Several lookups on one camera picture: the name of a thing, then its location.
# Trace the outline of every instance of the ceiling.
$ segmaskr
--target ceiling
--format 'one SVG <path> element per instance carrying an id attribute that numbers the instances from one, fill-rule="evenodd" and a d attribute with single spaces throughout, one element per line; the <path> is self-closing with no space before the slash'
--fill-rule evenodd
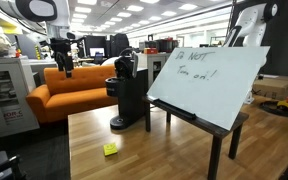
<path id="1" fill-rule="evenodd" d="M 219 3 L 228 2 L 231 0 L 159 0 L 159 2 L 155 4 L 141 2 L 140 0 L 97 0 L 96 5 L 86 5 L 79 4 L 77 0 L 69 0 L 71 19 L 73 18 L 73 14 L 75 12 L 75 7 L 88 7 L 91 8 L 90 13 L 78 13 L 78 14 L 86 14 L 87 18 L 84 20 L 82 25 L 73 25 L 78 31 L 89 31 L 94 32 L 95 29 L 101 31 L 103 33 L 116 33 L 117 30 L 124 29 L 127 26 L 131 26 L 132 24 L 138 24 L 141 20 L 148 20 L 152 16 L 158 16 L 162 19 L 159 21 L 150 21 L 149 24 L 141 25 L 138 28 L 143 28 L 145 26 L 152 25 L 154 23 L 158 23 L 161 21 L 165 21 L 174 17 L 179 17 L 188 13 L 192 13 L 197 10 L 201 10 L 206 7 L 214 6 Z M 179 9 L 184 4 L 194 4 L 198 6 L 193 10 L 182 10 Z M 144 9 L 139 12 L 128 11 L 126 10 L 129 6 L 141 6 Z M 174 16 L 162 16 L 161 14 L 165 11 L 173 11 L 177 14 Z M 99 29 L 101 25 L 105 22 L 110 21 L 111 18 L 117 17 L 117 14 L 120 12 L 128 12 L 132 15 L 130 17 L 118 17 L 122 18 L 121 22 L 116 22 L 115 25 L 111 25 L 106 29 Z"/>

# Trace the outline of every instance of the cabinet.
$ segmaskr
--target cabinet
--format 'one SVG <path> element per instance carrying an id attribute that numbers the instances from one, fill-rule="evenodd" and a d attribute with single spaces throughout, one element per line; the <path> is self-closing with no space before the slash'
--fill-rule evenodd
<path id="1" fill-rule="evenodd" d="M 151 87 L 153 81 L 162 70 L 167 59 L 171 55 L 170 53 L 163 54 L 137 54 L 138 55 L 138 67 L 148 69 L 148 86 Z"/>
<path id="2" fill-rule="evenodd" d="M 25 100 L 25 79 L 19 59 L 0 59 L 0 137 L 39 127 Z"/>

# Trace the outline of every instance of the table leg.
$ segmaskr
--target table leg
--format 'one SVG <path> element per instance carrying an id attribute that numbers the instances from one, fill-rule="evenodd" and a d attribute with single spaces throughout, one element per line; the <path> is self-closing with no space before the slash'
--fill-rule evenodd
<path id="1" fill-rule="evenodd" d="M 171 122 L 171 113 L 166 112 L 166 122 L 170 123 Z"/>
<path id="2" fill-rule="evenodd" d="M 242 131 L 242 126 L 243 126 L 243 124 L 241 124 L 239 127 L 237 127 L 233 131 L 230 152 L 228 154 L 228 157 L 230 157 L 231 159 L 235 159 L 235 157 L 236 157 L 237 148 L 238 148 L 238 144 L 239 144 L 240 136 L 241 136 L 241 131 Z"/>
<path id="3" fill-rule="evenodd" d="M 151 107 L 150 103 L 144 103 L 145 105 L 145 127 L 146 131 L 150 132 L 151 131 Z"/>
<path id="4" fill-rule="evenodd" d="M 210 165 L 208 168 L 208 177 L 207 177 L 208 180 L 216 179 L 218 162 L 220 160 L 220 154 L 221 154 L 221 147 L 222 147 L 222 139 L 213 136 Z"/>

